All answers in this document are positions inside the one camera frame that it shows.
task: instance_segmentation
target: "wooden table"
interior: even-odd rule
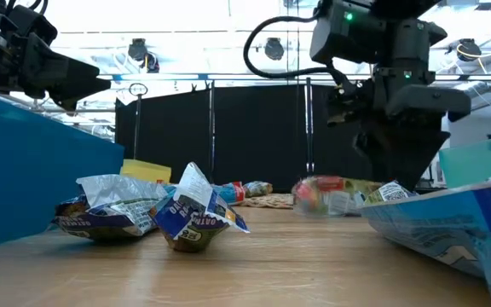
[[[487,307],[484,281],[396,246],[361,218],[239,208],[201,254],[160,233],[103,246],[60,231],[0,246],[0,307]]]

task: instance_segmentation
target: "blue container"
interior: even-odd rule
[[[0,243],[44,231],[75,180],[118,174],[124,149],[0,98]]]
[[[448,188],[486,181],[491,177],[491,140],[439,152]]]

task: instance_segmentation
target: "black curtain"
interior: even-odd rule
[[[304,99],[302,85],[215,88],[215,183],[289,192],[306,175]]]
[[[117,108],[116,142],[133,158],[137,101]],[[179,182],[193,161],[207,177],[211,173],[210,93],[198,92],[142,100],[137,159],[171,167]]]
[[[326,99],[334,87],[312,86],[312,161],[314,174],[371,180],[368,159],[361,157],[352,142],[359,132],[358,123],[328,128]]]

